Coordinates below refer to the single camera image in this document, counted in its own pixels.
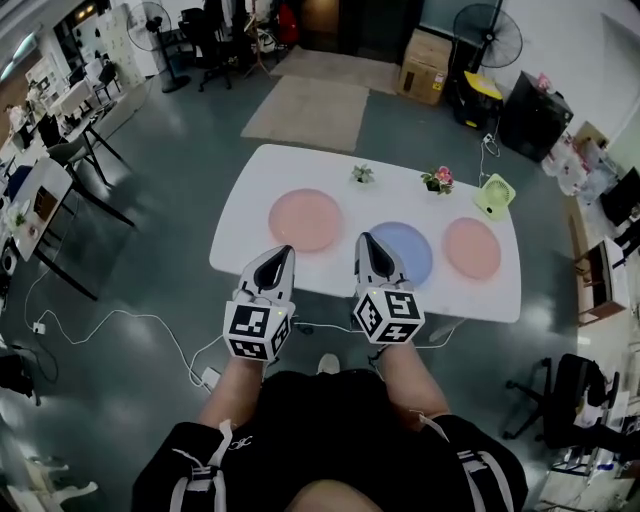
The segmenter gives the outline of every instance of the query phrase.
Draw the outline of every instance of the pink flower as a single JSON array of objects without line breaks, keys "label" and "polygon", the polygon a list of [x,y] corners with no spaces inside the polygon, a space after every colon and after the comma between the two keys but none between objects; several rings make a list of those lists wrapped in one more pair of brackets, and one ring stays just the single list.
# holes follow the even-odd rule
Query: pink flower
[{"label": "pink flower", "polygon": [[448,167],[445,167],[444,165],[436,171],[435,178],[438,181],[448,183],[449,185],[453,183],[453,176],[451,176],[451,171],[449,170]]}]

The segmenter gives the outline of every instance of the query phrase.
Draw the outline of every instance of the white marker cube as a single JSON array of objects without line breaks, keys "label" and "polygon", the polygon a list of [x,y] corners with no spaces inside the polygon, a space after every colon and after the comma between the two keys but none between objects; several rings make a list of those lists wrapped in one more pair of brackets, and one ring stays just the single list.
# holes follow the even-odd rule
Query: white marker cube
[{"label": "white marker cube", "polygon": [[232,356],[273,361],[290,333],[288,308],[227,302],[222,334]]},{"label": "white marker cube", "polygon": [[413,292],[367,288],[353,311],[369,343],[407,343],[424,325]]}]

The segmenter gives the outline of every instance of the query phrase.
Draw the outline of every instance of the yellow-green fan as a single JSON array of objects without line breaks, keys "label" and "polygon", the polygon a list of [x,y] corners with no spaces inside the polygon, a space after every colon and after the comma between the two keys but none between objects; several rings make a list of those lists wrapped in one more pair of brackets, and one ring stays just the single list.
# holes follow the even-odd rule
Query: yellow-green fan
[{"label": "yellow-green fan", "polygon": [[502,219],[509,203],[516,197],[516,191],[499,174],[492,174],[473,201],[491,220]]}]

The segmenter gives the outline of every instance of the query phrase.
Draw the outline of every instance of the blue plate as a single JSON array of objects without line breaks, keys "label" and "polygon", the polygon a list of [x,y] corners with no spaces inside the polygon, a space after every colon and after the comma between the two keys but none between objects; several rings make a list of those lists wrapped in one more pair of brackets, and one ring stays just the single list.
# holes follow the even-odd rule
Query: blue plate
[{"label": "blue plate", "polygon": [[407,278],[414,286],[424,283],[433,268],[431,246],[420,232],[402,222],[384,222],[369,230],[373,236],[386,242],[404,263]]}]

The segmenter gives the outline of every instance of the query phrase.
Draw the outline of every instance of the black shirt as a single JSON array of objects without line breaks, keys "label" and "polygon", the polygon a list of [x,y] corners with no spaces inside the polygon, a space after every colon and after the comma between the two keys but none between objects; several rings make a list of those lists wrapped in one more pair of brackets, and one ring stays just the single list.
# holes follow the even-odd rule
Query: black shirt
[{"label": "black shirt", "polygon": [[[254,419],[233,432],[223,457],[227,509],[282,511],[309,483],[337,480],[385,512],[473,511],[458,455],[470,450],[495,458],[514,510],[521,510],[527,486],[511,452],[456,416],[435,422],[448,441],[430,426],[421,432],[405,429],[384,383],[368,371],[277,374],[265,381]],[[136,481],[132,510],[169,510],[175,484],[189,478],[196,465],[184,454],[206,465],[222,438],[203,425],[177,425]],[[506,510],[492,473],[478,475],[486,480],[481,486],[486,510]],[[208,492],[187,493],[182,510],[213,511],[214,494],[213,485]]]}]

